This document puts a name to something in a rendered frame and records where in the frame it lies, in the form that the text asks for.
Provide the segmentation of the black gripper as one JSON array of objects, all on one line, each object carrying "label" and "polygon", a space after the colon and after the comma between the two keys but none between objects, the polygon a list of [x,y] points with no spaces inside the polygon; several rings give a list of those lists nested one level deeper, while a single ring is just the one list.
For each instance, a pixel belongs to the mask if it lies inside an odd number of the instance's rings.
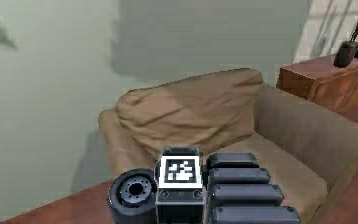
[{"label": "black gripper", "polygon": [[132,169],[111,184],[107,203],[114,224],[156,224],[157,186],[150,169]]}]

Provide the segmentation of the brown wooden cabinet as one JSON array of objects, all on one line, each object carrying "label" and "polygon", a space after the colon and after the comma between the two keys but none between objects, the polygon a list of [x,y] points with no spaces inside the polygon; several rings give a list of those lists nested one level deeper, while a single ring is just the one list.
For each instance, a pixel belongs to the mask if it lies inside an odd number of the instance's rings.
[{"label": "brown wooden cabinet", "polygon": [[276,87],[358,123],[358,59],[346,68],[328,55],[280,68]]}]

